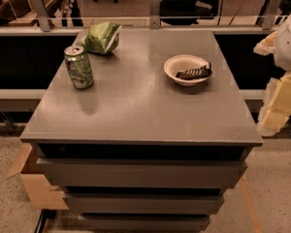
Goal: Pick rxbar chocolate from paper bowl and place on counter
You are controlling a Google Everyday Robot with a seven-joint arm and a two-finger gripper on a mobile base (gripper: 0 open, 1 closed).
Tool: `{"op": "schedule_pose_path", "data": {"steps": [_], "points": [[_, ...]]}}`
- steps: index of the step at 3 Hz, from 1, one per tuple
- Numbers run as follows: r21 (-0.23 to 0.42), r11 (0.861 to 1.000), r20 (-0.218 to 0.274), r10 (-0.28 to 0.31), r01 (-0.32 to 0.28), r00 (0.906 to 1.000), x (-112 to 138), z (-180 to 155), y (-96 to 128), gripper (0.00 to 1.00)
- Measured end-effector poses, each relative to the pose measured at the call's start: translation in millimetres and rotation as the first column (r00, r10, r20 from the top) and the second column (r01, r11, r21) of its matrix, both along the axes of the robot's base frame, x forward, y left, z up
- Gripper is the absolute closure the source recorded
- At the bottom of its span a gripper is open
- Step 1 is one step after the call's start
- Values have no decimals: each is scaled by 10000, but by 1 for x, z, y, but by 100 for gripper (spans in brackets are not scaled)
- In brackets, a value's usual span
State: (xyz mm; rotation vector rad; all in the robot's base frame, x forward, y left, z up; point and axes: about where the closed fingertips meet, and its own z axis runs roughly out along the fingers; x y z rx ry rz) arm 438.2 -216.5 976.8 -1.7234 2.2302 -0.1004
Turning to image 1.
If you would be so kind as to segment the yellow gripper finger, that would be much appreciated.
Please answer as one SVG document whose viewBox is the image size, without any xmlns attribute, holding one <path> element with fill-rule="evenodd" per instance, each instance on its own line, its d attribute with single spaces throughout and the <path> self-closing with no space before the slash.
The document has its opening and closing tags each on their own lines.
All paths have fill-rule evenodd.
<svg viewBox="0 0 291 233">
<path fill-rule="evenodd" d="M 278 133 L 291 117 L 291 72 L 267 84 L 257 122 L 257 132 L 263 137 Z"/>
<path fill-rule="evenodd" d="M 274 53 L 276 35 L 276 31 L 269 34 L 265 39 L 263 39 L 254 47 L 253 51 L 260 55 L 268 55 Z"/>
</svg>

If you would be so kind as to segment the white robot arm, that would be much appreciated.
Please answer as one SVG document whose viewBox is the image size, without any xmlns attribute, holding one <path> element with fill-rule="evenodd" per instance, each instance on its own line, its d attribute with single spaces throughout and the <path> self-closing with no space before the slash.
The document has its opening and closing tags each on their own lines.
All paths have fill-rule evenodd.
<svg viewBox="0 0 291 233">
<path fill-rule="evenodd" d="M 277 31 L 259 42 L 253 51 L 260 55 L 272 54 L 275 66 L 285 71 L 280 79 L 270 79 L 258 116 L 258 133 L 271 137 L 291 117 L 291 14 Z"/>
</svg>

